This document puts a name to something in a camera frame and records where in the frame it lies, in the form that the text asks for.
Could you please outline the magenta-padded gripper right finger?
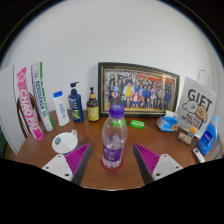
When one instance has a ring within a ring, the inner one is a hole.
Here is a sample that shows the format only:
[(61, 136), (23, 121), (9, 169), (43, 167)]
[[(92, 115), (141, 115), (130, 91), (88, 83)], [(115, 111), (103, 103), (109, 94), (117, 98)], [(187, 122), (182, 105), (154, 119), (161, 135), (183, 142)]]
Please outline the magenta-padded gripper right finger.
[(159, 155), (139, 144), (133, 145), (133, 154), (145, 185), (182, 169), (168, 154)]

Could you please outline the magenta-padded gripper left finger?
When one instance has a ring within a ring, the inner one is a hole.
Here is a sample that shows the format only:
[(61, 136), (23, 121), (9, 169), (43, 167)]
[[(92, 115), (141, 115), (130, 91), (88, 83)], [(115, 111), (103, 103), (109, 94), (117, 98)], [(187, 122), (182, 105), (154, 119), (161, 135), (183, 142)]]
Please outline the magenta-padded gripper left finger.
[(91, 155), (91, 144), (83, 145), (66, 155), (57, 154), (46, 165), (43, 170), (48, 171), (65, 180), (80, 185)]

